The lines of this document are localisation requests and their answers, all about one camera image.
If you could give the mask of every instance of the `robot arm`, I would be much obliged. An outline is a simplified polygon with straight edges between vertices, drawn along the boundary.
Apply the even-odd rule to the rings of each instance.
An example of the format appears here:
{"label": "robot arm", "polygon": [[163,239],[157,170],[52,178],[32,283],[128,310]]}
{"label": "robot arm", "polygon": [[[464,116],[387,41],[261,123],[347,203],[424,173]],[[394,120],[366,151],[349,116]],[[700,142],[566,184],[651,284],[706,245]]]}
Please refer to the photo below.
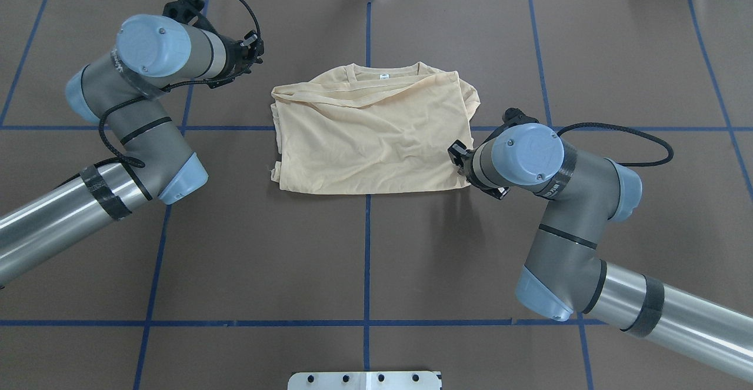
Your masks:
{"label": "robot arm", "polygon": [[753,318],[597,258],[606,224],[624,221],[640,202],[640,177],[575,149],[518,109],[505,119],[475,151],[460,141],[448,151],[460,173],[488,194],[501,199],[518,186],[549,199],[517,299],[555,321],[590,314],[753,382]]}
{"label": "robot arm", "polygon": [[264,46],[256,31],[244,41],[218,34],[201,15],[203,5],[179,0],[166,5],[164,16],[127,19],[115,49],[68,82],[65,96],[73,110],[99,123],[102,135],[107,122],[126,152],[108,146],[118,156],[114,162],[90,165],[0,218],[0,286],[153,198],[170,205],[207,181],[196,153],[156,99],[190,84],[184,79],[213,88],[232,82],[261,63]]}

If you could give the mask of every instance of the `brown table surface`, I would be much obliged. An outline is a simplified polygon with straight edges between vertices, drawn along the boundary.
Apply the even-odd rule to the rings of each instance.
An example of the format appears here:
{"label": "brown table surface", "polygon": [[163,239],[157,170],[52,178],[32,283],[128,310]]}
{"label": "brown table surface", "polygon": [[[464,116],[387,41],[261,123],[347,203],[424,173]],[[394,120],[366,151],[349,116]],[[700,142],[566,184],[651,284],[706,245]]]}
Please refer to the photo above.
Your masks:
{"label": "brown table surface", "polygon": [[[110,156],[64,85],[125,18],[173,0],[2,1],[7,212]],[[591,318],[521,306],[545,206],[524,191],[280,191],[269,93],[351,62],[423,61],[476,86],[477,141],[511,106],[554,127],[654,132],[675,160],[638,171],[642,203],[599,255],[753,315],[753,0],[247,1],[264,64],[162,99],[209,183],[0,291],[0,388],[285,388],[296,371],[369,368],[442,371],[446,389],[750,388]],[[234,0],[209,0],[208,17],[229,36],[250,28]],[[567,139],[618,161],[662,156],[622,133]]]}

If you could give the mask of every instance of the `white mounting plate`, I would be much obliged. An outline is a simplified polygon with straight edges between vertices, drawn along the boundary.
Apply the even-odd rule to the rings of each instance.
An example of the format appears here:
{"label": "white mounting plate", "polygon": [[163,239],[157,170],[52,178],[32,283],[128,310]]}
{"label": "white mounting plate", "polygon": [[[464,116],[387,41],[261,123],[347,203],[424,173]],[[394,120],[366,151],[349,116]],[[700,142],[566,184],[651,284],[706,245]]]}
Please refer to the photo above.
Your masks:
{"label": "white mounting plate", "polygon": [[432,371],[297,373],[288,390],[441,390],[441,376]]}

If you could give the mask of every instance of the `white bracket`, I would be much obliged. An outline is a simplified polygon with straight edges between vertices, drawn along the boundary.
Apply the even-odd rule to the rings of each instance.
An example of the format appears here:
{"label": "white bracket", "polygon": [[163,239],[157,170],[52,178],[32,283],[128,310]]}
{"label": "white bracket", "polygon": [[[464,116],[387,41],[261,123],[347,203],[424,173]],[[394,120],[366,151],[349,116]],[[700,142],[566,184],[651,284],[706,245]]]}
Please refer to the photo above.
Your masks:
{"label": "white bracket", "polygon": [[432,371],[297,373],[288,390],[441,390],[442,373]]}

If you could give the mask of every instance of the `cream-colored garment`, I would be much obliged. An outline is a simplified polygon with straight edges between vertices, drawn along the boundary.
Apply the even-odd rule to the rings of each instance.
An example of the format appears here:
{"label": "cream-colored garment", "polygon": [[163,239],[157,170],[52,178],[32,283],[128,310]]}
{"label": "cream-colored garment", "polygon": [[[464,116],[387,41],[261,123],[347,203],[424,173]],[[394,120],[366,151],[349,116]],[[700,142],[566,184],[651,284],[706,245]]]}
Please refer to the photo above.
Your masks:
{"label": "cream-colored garment", "polygon": [[272,90],[282,162],[272,180],[305,194],[390,194],[468,186],[449,161],[455,140],[473,147],[478,93],[457,72],[423,63],[346,65]]}

